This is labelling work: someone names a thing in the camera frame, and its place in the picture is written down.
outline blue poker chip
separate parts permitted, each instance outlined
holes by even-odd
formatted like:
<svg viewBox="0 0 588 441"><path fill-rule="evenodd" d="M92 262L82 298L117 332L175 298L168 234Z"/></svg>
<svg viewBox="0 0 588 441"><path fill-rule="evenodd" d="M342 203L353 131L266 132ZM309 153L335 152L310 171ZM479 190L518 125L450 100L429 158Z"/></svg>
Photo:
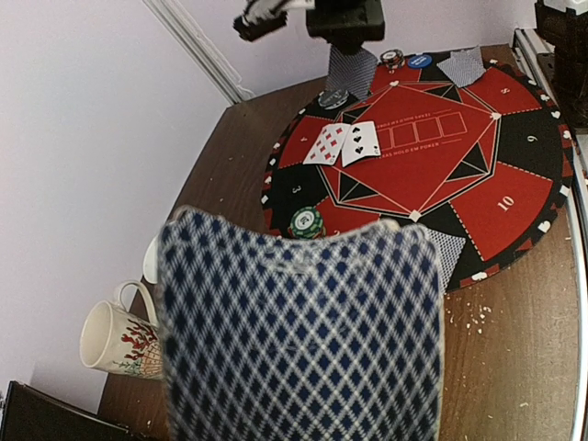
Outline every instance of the blue poker chip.
<svg viewBox="0 0 588 441"><path fill-rule="evenodd" d="M422 55L415 55L408 61L408 67L411 69L424 69L433 63L433 57L426 53Z"/></svg>

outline green poker chip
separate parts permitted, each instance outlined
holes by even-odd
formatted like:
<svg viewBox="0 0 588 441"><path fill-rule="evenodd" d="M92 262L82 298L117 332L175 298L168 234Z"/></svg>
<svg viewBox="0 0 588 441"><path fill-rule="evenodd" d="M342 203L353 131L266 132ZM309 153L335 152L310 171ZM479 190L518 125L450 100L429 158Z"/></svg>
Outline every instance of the green poker chip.
<svg viewBox="0 0 588 441"><path fill-rule="evenodd" d="M290 222L290 234L294 239L317 239L326 235L321 213L314 207L299 209Z"/></svg>

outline red and black poker mat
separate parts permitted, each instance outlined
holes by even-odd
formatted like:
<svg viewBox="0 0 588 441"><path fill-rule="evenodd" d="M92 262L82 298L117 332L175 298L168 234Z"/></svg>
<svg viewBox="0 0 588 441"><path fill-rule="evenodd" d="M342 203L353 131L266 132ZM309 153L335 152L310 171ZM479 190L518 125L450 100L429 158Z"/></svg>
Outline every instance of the red and black poker mat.
<svg viewBox="0 0 588 441"><path fill-rule="evenodd" d="M364 101L326 110L318 97L272 150L262 190L266 222L288 236L294 213L316 207L328 235L381 217L466 238L448 289L496 274L548 232L570 192L572 140L560 111L522 73L494 60L457 88L436 67L378 67ZM382 155L303 165L322 127L373 120Z"/></svg>

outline poker chip stack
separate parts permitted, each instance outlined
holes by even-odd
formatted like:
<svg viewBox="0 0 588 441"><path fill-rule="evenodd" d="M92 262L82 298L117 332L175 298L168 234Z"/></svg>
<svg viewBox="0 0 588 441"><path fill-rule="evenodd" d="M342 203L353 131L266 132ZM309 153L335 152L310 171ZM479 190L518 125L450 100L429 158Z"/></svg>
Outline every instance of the poker chip stack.
<svg viewBox="0 0 588 441"><path fill-rule="evenodd" d="M294 239L313 240L326 236L326 228L321 213L314 207L299 209L288 228Z"/></svg>
<svg viewBox="0 0 588 441"><path fill-rule="evenodd" d="M379 56L379 60L382 64L390 70L400 69L406 63L404 54L400 49L392 49L391 51L385 51Z"/></svg>

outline white cup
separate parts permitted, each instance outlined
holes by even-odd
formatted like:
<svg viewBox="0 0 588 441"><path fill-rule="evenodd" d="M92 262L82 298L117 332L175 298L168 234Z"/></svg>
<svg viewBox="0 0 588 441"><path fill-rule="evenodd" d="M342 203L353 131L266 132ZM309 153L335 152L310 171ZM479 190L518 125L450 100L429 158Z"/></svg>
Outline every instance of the white cup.
<svg viewBox="0 0 588 441"><path fill-rule="evenodd" d="M130 314L121 301L122 291L133 286L145 302L149 322ZM100 301L85 319L80 357L87 368L144 379L162 378L157 317L151 295L138 281L120 284L114 301Z"/></svg>

